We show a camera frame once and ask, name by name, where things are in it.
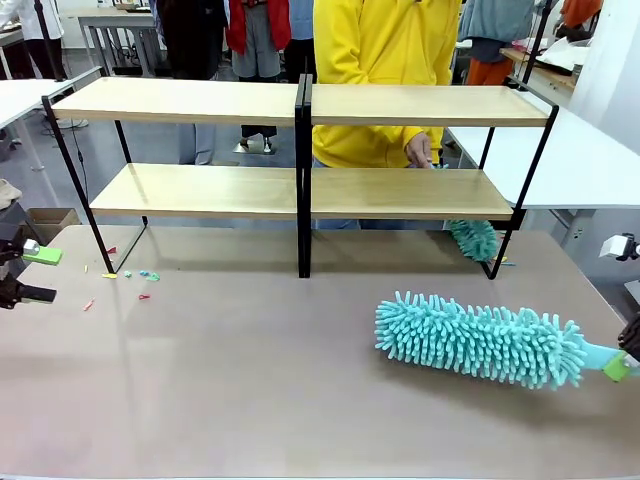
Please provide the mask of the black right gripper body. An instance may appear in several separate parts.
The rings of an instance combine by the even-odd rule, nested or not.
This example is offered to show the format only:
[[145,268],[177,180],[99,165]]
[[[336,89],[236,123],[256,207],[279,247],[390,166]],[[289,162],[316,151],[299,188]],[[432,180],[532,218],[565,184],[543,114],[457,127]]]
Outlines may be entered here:
[[640,361],[640,314],[629,321],[618,336],[618,346],[635,360]]

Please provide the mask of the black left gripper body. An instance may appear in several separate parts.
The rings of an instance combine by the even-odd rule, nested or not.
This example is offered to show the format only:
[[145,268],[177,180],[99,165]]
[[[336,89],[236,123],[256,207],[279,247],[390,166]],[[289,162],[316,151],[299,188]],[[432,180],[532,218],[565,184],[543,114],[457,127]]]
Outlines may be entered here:
[[1,307],[13,309],[29,297],[28,285],[21,283],[8,270],[6,264],[20,258],[23,254],[24,241],[20,227],[1,224]]

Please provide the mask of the person's left hand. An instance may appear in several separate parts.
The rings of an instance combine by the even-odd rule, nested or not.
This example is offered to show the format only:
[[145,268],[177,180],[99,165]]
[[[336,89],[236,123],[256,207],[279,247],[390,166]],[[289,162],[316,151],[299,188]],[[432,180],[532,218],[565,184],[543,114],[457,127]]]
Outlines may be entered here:
[[433,165],[430,138],[424,132],[411,138],[405,147],[405,153],[416,168],[429,169]]

